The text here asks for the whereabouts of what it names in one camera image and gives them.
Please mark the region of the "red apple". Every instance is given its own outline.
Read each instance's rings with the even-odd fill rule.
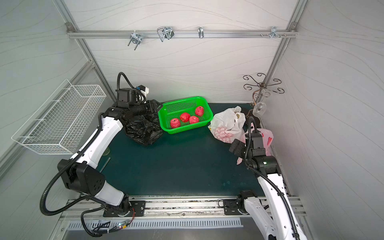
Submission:
[[[181,120],[182,122],[188,122],[189,117],[190,117],[190,115],[189,115],[188,113],[182,113],[182,114],[180,115],[180,120]]]
[[[170,127],[171,128],[177,128],[180,127],[180,121],[178,118],[174,118],[170,121]]]
[[[201,117],[204,114],[204,108],[202,106],[199,106],[195,109],[195,114],[199,117]]]
[[[199,122],[199,118],[198,118],[198,117],[196,117],[196,116],[191,116],[191,117],[189,118],[189,124],[194,124],[194,123],[197,123],[197,122]]]

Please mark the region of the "green plastic basket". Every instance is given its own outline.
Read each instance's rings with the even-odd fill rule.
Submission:
[[[198,106],[202,106],[204,108],[204,114],[201,117],[196,116],[195,114],[195,109]],[[189,124],[189,122],[182,122],[180,120],[180,115],[182,113],[189,113],[189,115],[191,116],[198,117],[199,122],[194,124]],[[164,131],[168,132],[169,134],[174,134],[174,133],[194,129],[197,127],[205,126],[214,117],[214,114],[212,113],[211,108],[209,107],[207,101],[203,97],[184,98],[184,99],[172,101],[169,103],[164,103],[163,107],[160,109],[158,114],[159,114],[161,128]],[[170,127],[170,121],[173,118],[178,118],[180,120],[180,127],[177,127],[177,128]]]

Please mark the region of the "wire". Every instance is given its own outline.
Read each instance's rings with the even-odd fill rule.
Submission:
[[[111,221],[106,222],[106,223],[103,223],[103,224],[101,224],[101,225],[98,226],[98,227],[95,227],[95,228],[93,229],[93,231],[94,231],[94,232],[100,232],[100,228],[104,227],[105,225],[107,225],[107,224],[109,224],[109,223],[111,223]]]
[[[99,203],[102,203],[104,204],[104,202],[100,202],[100,200],[98,200],[97,198],[93,197],[93,196],[90,196],[90,195],[87,195],[87,196],[83,196],[83,197],[79,197],[78,199],[74,200],[73,202],[67,204],[66,206],[58,209],[58,210],[55,210],[55,211],[49,211],[47,208],[46,208],[46,200],[47,200],[47,196],[48,196],[48,193],[49,191],[51,190],[53,184],[57,181],[57,179],[59,179],[59,177],[65,172],[67,171],[69,168],[72,167],[73,164],[76,163],[76,161],[81,157],[83,156],[84,152],[89,148],[89,146],[95,141],[95,139],[97,138],[97,136],[100,134],[100,132],[103,130],[103,121],[102,121],[102,113],[99,113],[99,116],[98,116],[98,119],[99,119],[99,126],[97,127],[97,131],[96,133],[93,135],[93,137],[91,138],[91,140],[84,146],[84,148],[81,150],[81,151],[78,151],[78,154],[76,157],[74,157],[74,159],[72,159],[65,167],[63,167],[53,178],[52,180],[48,183],[48,185],[45,187],[44,191],[43,191],[43,194],[41,195],[41,198],[40,198],[40,211],[42,214],[46,215],[46,216],[53,216],[53,215],[56,215],[56,214],[59,214],[65,210],[67,210],[68,208],[72,207],[73,205],[75,205],[76,203],[80,202],[81,200],[84,200],[84,199],[92,199],[96,202],[99,202]]]
[[[127,83],[129,84],[129,86],[130,86],[131,88],[134,88],[133,85],[131,84],[131,82],[128,80],[127,76],[125,76],[125,74],[124,74],[123,72],[120,72],[120,73],[118,74],[118,88],[120,88],[120,76],[121,76],[121,75],[125,78],[125,80],[126,80]]]
[[[296,228],[296,225],[295,225],[295,219],[293,217],[293,214],[291,212],[290,206],[288,204],[287,199],[285,198],[284,193],[282,191],[280,191],[280,189],[268,177],[265,177],[260,171],[254,169],[253,167],[251,167],[250,164],[246,163],[247,155],[248,155],[248,151],[250,149],[250,143],[251,143],[251,127],[250,127],[251,126],[250,125],[251,121],[253,121],[253,124],[255,124],[255,119],[252,116],[250,116],[249,119],[248,119],[248,143],[247,143],[247,148],[246,148],[245,154],[244,154],[245,165],[247,166],[247,168],[249,168],[249,170],[251,170],[257,176],[262,177],[264,180],[266,180],[267,183],[269,183],[276,190],[277,194],[281,197],[281,199],[282,199],[282,201],[284,203],[285,209],[287,210],[287,213],[288,213],[288,216],[289,216],[289,219],[290,219],[290,222],[291,222],[293,234],[295,235],[295,239],[296,240],[300,240],[299,233],[297,232],[297,228]]]
[[[84,214],[90,213],[90,212],[97,212],[99,210],[102,210],[105,208],[105,204],[103,204],[101,207],[96,208],[96,209],[91,209],[91,210],[86,210],[83,211],[80,215],[80,220],[81,220],[81,225],[83,226],[84,230],[91,236],[91,237],[101,237],[103,234],[102,233],[94,233],[93,231],[89,230],[87,226],[85,225],[84,221]]]
[[[229,207],[229,206],[227,206],[227,205],[224,205],[224,200],[226,200],[226,199],[218,199],[218,201],[217,201],[217,205],[218,205],[220,208],[226,208],[226,207]]]
[[[141,102],[145,102],[147,98],[144,96],[144,94],[139,90],[139,94],[143,97],[143,100]]]

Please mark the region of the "metal bracket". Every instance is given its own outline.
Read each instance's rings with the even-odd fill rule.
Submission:
[[[242,213],[238,209],[236,199],[224,199],[223,208],[224,208],[225,215],[242,215]]]
[[[129,44],[133,42],[134,44],[136,44],[134,50],[136,50],[137,46],[141,43],[141,37],[139,34],[137,33],[131,33],[131,39],[129,40],[129,43],[128,43],[128,46]]]
[[[269,38],[280,37],[276,34],[276,27],[273,26],[271,32],[268,34]]]
[[[199,38],[203,38],[204,37],[204,29],[203,29],[203,27],[199,27],[198,28],[198,31],[199,31]]]
[[[67,27],[67,33],[73,33],[74,32],[74,26],[72,23],[65,23],[65,26]]]
[[[290,31],[296,31],[296,27],[297,27],[297,22],[293,22],[293,23],[291,23],[291,25],[289,26],[289,30],[290,30]]]
[[[171,26],[165,26],[165,27],[159,27],[157,29],[157,34],[159,35],[160,37],[160,40],[163,42],[164,39],[167,37],[168,40],[170,40],[174,35],[175,33],[173,32],[173,29]]]
[[[135,210],[135,217],[142,217],[145,210],[145,201],[129,201]],[[131,217],[133,211],[129,211],[125,217]],[[118,217],[113,210],[104,210],[103,217]]]

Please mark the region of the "wire basket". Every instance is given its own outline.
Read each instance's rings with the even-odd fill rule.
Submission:
[[[38,154],[73,154],[105,97],[99,85],[66,80],[11,138]]]

